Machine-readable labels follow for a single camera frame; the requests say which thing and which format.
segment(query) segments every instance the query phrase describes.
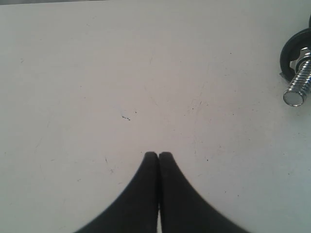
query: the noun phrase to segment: bolt end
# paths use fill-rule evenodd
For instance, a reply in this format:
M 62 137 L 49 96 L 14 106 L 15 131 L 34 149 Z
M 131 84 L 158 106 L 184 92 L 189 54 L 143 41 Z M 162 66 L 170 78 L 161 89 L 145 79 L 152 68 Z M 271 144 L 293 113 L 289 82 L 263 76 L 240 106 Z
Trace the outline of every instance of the bolt end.
M 300 91 L 287 90 L 283 95 L 284 102 L 289 106 L 298 107 L 301 106 L 306 100 L 306 95 Z

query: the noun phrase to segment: black object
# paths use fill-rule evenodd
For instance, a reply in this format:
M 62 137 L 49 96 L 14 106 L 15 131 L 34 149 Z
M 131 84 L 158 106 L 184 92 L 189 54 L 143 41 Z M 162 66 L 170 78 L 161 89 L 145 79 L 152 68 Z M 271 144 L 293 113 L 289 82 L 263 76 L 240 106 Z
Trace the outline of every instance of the black object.
M 158 169 L 157 154 L 146 153 L 122 194 L 76 233 L 156 233 Z
M 122 194 L 76 233 L 156 233 L 159 206 L 163 233 L 247 233 L 204 201 L 169 152 L 146 153 Z
M 193 189 L 169 152 L 159 156 L 163 233 L 246 233 Z
M 296 60 L 299 57 L 300 50 L 305 47 L 311 47 L 311 17 L 309 19 L 309 28 L 292 36 L 282 49 L 280 66 L 283 77 L 289 82 L 295 76 L 294 70 L 290 68 L 290 61 Z

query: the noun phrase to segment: threaded bolt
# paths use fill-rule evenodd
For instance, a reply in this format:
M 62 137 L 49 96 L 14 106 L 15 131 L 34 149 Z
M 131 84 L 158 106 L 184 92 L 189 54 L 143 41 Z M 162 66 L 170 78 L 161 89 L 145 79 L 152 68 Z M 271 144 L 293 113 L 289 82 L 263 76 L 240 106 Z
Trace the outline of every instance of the threaded bolt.
M 298 72 L 283 95 L 285 103 L 290 106 L 300 106 L 311 92 L 311 60 L 305 60 L 299 66 Z

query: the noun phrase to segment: white table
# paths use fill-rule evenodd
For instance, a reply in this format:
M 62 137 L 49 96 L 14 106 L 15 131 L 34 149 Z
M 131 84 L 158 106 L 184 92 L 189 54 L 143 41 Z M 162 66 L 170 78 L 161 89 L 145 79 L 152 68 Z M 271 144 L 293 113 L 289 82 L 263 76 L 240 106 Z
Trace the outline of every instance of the white table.
M 311 228 L 311 100 L 283 103 L 310 0 L 0 6 L 0 232 L 70 233 L 171 151 L 254 233 Z

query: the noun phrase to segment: metal bolt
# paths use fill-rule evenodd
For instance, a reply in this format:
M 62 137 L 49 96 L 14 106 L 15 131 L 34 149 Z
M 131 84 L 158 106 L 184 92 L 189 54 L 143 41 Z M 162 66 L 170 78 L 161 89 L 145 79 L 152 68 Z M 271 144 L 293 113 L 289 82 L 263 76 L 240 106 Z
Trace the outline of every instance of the metal bolt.
M 290 106 L 302 105 L 311 92 L 311 51 L 303 48 L 299 57 L 290 62 L 290 67 L 296 75 L 285 90 L 283 99 Z

